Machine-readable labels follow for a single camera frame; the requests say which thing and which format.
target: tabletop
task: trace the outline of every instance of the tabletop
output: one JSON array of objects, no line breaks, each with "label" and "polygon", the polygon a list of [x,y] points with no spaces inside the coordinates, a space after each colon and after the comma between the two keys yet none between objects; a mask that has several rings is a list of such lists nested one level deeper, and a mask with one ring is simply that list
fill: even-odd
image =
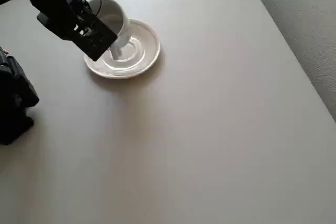
[{"label": "tabletop", "polygon": [[0,6],[40,97],[0,148],[1,223],[334,223],[336,126],[261,1],[116,1],[163,48],[124,81]]}]

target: table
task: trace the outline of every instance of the table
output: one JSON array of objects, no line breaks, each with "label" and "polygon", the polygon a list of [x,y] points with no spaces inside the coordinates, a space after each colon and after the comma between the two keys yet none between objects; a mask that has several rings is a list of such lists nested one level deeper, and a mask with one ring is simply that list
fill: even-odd
[{"label": "table", "polygon": [[126,81],[0,7],[40,103],[0,148],[2,223],[334,223],[336,126],[260,0],[116,0],[163,52]]}]

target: white saucer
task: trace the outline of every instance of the white saucer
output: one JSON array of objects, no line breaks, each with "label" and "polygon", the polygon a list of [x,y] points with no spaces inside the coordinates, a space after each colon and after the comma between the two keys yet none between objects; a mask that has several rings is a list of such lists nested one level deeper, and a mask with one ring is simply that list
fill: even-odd
[{"label": "white saucer", "polygon": [[126,79],[144,73],[156,62],[161,44],[155,31],[144,22],[129,21],[131,39],[121,49],[120,59],[113,60],[110,50],[96,62],[84,55],[84,61],[92,72],[108,79]]}]

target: gray wall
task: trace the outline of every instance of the gray wall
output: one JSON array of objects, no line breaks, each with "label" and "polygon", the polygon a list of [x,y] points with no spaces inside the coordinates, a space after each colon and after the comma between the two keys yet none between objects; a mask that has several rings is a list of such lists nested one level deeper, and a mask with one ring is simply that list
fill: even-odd
[{"label": "gray wall", "polygon": [[336,0],[262,1],[336,120]]}]

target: white cup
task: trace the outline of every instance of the white cup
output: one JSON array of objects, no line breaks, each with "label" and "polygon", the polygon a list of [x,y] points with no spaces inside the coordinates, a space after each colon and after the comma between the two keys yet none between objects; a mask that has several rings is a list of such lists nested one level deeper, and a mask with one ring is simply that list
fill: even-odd
[{"label": "white cup", "polygon": [[[131,39],[130,21],[127,19],[121,6],[114,0],[101,0],[102,6],[98,18],[107,25],[116,35],[117,40],[111,45],[111,60],[119,60],[122,56],[121,48]],[[97,13],[100,0],[89,1],[93,13]]]}]

